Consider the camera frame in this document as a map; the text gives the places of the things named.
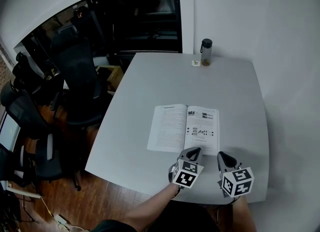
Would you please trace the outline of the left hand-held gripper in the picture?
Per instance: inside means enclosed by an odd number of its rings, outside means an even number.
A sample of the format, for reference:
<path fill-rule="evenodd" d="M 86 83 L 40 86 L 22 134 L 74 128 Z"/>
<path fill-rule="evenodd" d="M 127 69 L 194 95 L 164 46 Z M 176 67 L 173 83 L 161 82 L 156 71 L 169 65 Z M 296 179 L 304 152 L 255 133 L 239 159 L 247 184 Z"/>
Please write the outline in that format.
<path fill-rule="evenodd" d="M 169 171 L 171 174 L 170 182 L 183 188 L 192 188 L 204 168 L 199 165 L 201 160 L 202 149 L 200 147 L 184 149 Z"/>

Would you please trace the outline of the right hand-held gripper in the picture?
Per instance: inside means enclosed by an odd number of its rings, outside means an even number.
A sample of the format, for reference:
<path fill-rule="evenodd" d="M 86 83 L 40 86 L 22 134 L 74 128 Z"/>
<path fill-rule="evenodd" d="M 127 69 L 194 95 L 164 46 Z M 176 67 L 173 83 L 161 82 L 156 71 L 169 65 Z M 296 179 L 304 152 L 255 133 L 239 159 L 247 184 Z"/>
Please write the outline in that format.
<path fill-rule="evenodd" d="M 239 169 L 242 163 L 223 151 L 217 154 L 217 164 L 221 178 L 218 184 L 224 198 L 237 198 L 251 192 L 254 175 L 250 167 Z M 238 170 L 225 172 L 227 168 Z"/>

